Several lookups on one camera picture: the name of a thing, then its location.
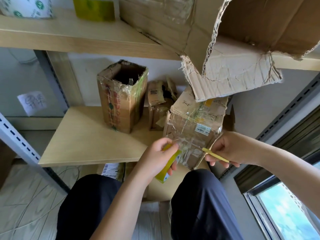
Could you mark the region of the person's left hand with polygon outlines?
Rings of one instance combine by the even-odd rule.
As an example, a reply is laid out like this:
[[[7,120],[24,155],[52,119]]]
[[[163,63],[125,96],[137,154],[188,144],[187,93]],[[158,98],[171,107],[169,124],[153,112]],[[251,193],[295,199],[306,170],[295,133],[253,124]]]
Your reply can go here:
[[[157,154],[156,141],[147,147],[134,167],[135,174],[144,183],[149,184],[152,179],[165,167],[173,154]]]

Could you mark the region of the person's right hand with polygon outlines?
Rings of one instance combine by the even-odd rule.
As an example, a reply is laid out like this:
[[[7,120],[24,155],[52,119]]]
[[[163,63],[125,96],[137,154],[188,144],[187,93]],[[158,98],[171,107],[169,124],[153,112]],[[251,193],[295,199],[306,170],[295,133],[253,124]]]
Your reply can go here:
[[[226,132],[218,140],[226,140],[226,154],[218,155],[230,162],[226,163],[207,154],[205,160],[210,166],[214,166],[217,163],[226,169],[230,165],[238,168],[241,164],[261,166],[265,148],[263,142],[236,132]]]

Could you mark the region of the thin yellow stick tool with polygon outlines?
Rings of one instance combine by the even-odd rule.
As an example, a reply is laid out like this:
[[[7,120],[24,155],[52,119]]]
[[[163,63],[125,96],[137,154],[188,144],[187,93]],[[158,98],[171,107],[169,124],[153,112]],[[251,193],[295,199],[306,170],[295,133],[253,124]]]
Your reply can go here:
[[[205,152],[206,154],[211,155],[212,157],[217,158],[217,159],[220,160],[220,161],[224,161],[224,162],[226,162],[226,163],[229,163],[229,162],[230,162],[229,160],[227,160],[227,159],[225,159],[225,158],[223,158],[223,157],[221,157],[221,156],[213,153],[211,150],[209,150],[209,149],[207,149],[207,148],[202,148],[202,151]]]

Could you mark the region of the yellow tape roll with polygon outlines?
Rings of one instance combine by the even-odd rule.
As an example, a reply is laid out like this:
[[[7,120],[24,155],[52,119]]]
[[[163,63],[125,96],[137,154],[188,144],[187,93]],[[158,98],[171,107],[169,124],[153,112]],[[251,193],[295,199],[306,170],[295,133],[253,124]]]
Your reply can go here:
[[[169,168],[171,168],[171,165],[175,161],[179,163],[181,158],[182,158],[182,150],[179,147],[178,150],[170,157],[165,167],[154,178],[159,182],[164,183],[170,177],[170,175],[168,174],[168,170]]]

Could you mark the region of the person's left forearm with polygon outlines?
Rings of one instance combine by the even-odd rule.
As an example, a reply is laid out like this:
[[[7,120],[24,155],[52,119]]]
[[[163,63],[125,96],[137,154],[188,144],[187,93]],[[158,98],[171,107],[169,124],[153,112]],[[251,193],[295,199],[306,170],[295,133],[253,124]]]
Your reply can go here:
[[[136,165],[115,195],[90,240],[131,240],[142,198],[151,180]]]

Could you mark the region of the taped cardboard box with labels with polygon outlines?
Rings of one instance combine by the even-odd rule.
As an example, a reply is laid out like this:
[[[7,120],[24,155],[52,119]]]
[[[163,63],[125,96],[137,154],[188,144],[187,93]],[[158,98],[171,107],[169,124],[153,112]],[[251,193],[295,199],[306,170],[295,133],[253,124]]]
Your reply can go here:
[[[222,132],[228,97],[197,102],[190,86],[182,92],[167,112],[163,135],[179,144],[179,162],[197,169],[209,148]]]

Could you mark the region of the small crumpled cardboard box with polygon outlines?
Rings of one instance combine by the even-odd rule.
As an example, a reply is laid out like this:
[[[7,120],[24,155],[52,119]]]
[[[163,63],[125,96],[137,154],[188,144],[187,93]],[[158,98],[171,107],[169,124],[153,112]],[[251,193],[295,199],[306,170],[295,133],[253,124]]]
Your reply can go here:
[[[169,76],[166,76],[165,81],[154,80],[148,83],[147,99],[150,131],[163,131],[167,112],[177,98],[176,85]]]

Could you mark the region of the plain flat cardboard box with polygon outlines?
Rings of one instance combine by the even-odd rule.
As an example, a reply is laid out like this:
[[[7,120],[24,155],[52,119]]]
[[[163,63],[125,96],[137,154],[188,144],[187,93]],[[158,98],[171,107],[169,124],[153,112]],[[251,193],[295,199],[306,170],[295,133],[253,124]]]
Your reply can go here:
[[[173,175],[164,183],[153,178],[144,192],[142,202],[170,201],[188,172],[190,169],[179,163]]]

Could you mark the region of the tall open cardboard box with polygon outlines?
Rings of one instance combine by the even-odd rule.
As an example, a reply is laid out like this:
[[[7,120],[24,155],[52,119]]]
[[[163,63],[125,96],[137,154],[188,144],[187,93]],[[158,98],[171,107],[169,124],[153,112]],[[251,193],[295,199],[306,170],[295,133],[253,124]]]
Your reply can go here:
[[[97,74],[98,92],[106,125],[130,134],[143,114],[149,69],[119,60]]]

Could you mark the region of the cardboard box with white label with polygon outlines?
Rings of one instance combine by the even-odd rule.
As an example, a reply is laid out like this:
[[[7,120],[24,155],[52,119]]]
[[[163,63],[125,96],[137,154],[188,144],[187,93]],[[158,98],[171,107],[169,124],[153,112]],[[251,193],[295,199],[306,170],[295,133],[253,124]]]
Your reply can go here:
[[[126,164],[124,162],[100,164],[98,165],[97,174],[123,182],[125,169]]]

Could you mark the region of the person's right leg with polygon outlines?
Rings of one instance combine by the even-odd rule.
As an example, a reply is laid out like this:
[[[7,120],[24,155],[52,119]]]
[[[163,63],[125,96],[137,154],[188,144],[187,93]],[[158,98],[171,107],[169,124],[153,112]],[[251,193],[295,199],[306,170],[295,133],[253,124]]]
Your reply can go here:
[[[207,169],[185,175],[171,209],[173,240],[244,240],[225,189]]]

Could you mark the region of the grey slotted metal shelf upright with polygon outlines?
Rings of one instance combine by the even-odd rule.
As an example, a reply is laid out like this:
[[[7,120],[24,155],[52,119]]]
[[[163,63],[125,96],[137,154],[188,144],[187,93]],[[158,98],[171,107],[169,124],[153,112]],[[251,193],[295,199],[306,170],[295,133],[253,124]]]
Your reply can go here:
[[[55,189],[65,195],[70,192],[70,188],[51,167],[43,168],[39,165],[41,156],[2,113],[0,113],[0,139]]]
[[[69,103],[63,92],[62,86],[58,81],[58,77],[56,75],[56,72],[54,71],[53,65],[49,59],[47,52],[44,50],[37,50],[37,49],[34,49],[33,51],[39,61],[41,68],[45,73],[45,76],[50,85],[50,88],[52,89],[58,101],[59,107],[62,109],[62,112],[65,114],[69,109]]]
[[[320,72],[281,70],[281,83],[233,95],[235,131],[266,142],[320,92]]]

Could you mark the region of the person's left leg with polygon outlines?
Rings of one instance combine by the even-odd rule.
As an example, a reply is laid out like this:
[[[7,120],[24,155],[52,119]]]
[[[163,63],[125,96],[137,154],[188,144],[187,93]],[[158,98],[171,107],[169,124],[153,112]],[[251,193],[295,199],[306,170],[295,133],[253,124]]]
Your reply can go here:
[[[121,185],[99,174],[80,178],[59,208],[55,240],[89,240]]]

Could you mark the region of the beige wooden panel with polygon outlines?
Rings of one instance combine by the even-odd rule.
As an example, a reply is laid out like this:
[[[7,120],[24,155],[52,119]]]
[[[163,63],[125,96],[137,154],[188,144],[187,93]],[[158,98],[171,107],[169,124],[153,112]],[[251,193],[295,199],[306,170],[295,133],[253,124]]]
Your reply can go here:
[[[84,106],[77,78],[66,52],[46,51],[69,106]]]

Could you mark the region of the long wooden shelf board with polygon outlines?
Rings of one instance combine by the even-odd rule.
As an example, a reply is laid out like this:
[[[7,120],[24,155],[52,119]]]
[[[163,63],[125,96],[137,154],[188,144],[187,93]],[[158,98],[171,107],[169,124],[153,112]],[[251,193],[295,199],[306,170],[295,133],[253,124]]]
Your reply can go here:
[[[55,19],[0,15],[0,47],[152,59],[188,57],[209,74],[223,38],[296,59],[320,43],[320,0],[194,0],[190,8],[119,0],[121,21],[95,23],[56,9]]]

